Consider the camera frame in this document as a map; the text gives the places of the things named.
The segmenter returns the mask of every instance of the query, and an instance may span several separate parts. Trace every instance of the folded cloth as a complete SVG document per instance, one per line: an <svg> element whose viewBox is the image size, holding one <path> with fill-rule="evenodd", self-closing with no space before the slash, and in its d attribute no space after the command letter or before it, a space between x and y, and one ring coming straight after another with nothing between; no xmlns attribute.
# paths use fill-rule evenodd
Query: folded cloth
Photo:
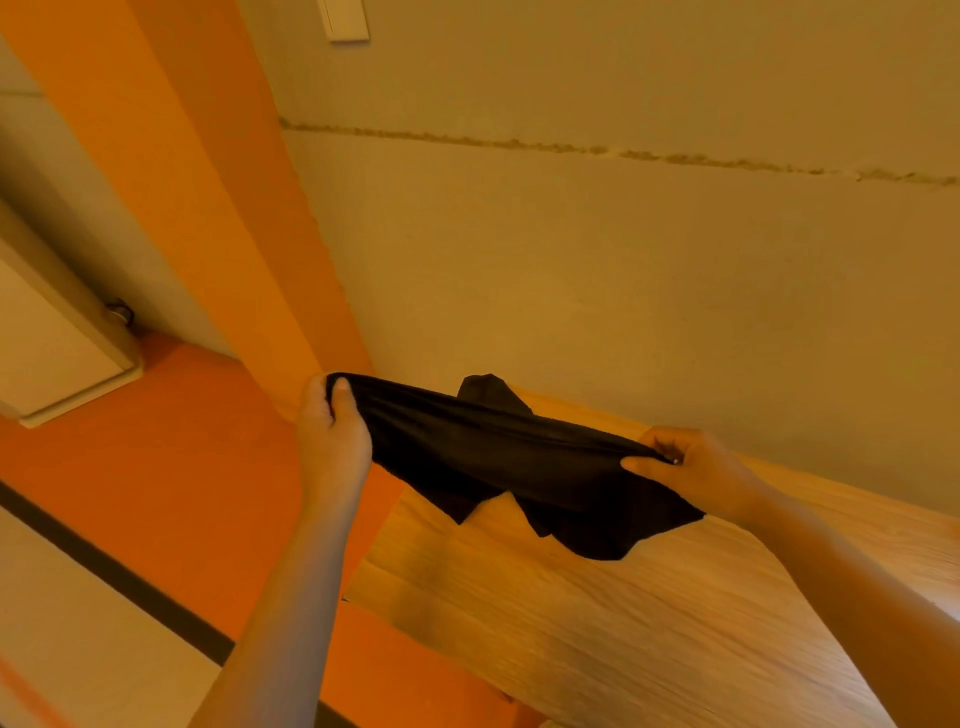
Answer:
<svg viewBox="0 0 960 728"><path fill-rule="evenodd" d="M574 553L622 559L637 541L704 514L659 483L627 473L620 459L658 452L608 432L533 414L506 382L468 376L457 397L374 376L350 383L373 441L373 462L457 523L508 491L541 537Z"/></svg>

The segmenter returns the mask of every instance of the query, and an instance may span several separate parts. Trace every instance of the person's left hand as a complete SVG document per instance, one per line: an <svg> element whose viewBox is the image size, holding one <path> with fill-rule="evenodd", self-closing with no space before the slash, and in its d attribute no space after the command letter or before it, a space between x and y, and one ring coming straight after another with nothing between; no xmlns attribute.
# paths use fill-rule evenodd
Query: person's left hand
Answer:
<svg viewBox="0 0 960 728"><path fill-rule="evenodd" d="M370 469L372 443L343 377L333 386L333 411L326 402L326 377L303 388L297 416L303 511L352 520Z"/></svg>

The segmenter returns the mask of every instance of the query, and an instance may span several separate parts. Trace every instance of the finger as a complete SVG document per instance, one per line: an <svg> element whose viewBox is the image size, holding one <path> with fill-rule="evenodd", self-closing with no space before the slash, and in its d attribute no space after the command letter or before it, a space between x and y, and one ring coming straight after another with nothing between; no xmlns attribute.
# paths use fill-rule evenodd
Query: finger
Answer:
<svg viewBox="0 0 960 728"><path fill-rule="evenodd" d="M673 483L676 482L680 469L679 466L661 463L652 457L625 457L620 461L620 466L634 475L656 480L671 490L674 489Z"/></svg>
<svg viewBox="0 0 960 728"><path fill-rule="evenodd" d="M683 460L686 452L702 437L700 430L686 427L651 427L638 442L671 460Z"/></svg>
<svg viewBox="0 0 960 728"><path fill-rule="evenodd" d="M330 407L326 403L326 376L318 374L307 379L300 394L300 416L319 420L329 425L333 422Z"/></svg>
<svg viewBox="0 0 960 728"><path fill-rule="evenodd" d="M337 422L360 419L357 402L353 398L353 391L345 376L341 376L334 382L330 400L333 404L333 417Z"/></svg>

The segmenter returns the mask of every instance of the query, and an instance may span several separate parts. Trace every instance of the hand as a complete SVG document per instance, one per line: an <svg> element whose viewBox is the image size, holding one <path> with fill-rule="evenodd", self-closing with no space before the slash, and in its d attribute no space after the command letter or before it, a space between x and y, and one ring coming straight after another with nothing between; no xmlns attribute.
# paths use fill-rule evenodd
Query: hand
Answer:
<svg viewBox="0 0 960 728"><path fill-rule="evenodd" d="M326 402L326 377L303 388L297 416L304 512L347 516L352 521L370 469L372 443L357 412L349 382L333 386L333 411Z"/></svg>
<svg viewBox="0 0 960 728"><path fill-rule="evenodd" d="M676 465L652 457L625 457L624 469L665 485L705 513L752 530L759 512L780 498L720 444L697 429L651 427L639 439Z"/></svg>

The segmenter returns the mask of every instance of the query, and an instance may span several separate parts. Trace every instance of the switch plate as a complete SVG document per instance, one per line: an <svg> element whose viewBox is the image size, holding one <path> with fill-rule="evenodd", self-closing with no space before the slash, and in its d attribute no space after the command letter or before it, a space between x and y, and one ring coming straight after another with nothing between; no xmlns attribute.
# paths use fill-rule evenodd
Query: switch plate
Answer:
<svg viewBox="0 0 960 728"><path fill-rule="evenodd" d="M362 0L317 0L324 18L326 39L331 43L370 40Z"/></svg>

